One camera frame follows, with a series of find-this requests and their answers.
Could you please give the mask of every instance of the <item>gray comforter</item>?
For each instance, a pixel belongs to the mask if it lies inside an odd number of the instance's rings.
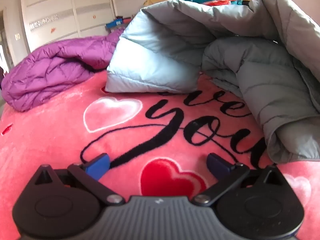
[[[202,71],[245,100],[273,161],[320,158],[320,27],[291,0],[143,8],[107,70],[107,91],[175,93]]]

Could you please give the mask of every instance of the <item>bed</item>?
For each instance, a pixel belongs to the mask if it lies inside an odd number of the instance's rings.
[[[202,192],[217,182],[206,167],[209,153],[253,169],[273,164],[263,130],[245,101],[206,74],[200,74],[195,91],[184,94],[106,92],[110,77],[106,71],[95,73],[24,113],[5,105],[0,119],[0,239],[19,237],[12,207],[44,163],[63,169],[80,157],[88,161],[107,153],[110,170],[99,181],[126,199],[191,198]],[[277,166],[305,209],[297,237],[320,239],[320,163]]]

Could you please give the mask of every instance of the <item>doorway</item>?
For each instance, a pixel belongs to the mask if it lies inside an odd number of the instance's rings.
[[[0,67],[4,73],[8,73],[13,67],[9,45],[4,29],[3,11],[0,12]]]

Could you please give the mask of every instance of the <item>fleece blanket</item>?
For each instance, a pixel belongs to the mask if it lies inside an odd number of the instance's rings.
[[[291,0],[169,0],[141,9],[126,28],[106,90],[193,92],[201,70],[243,96],[274,162],[319,160],[319,49],[320,27]]]
[[[216,183],[206,157],[263,168],[263,132],[244,101],[201,75],[198,90],[106,93],[106,73],[19,113],[6,105],[0,119],[0,239],[19,237],[12,207],[39,165],[66,168],[105,152],[111,169],[100,182],[130,195],[187,195]],[[320,163],[279,165],[305,208],[300,240],[320,238]]]

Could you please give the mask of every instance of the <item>wardrobe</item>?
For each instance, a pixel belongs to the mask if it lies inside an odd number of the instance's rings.
[[[21,0],[30,51],[49,42],[107,35],[112,0]]]

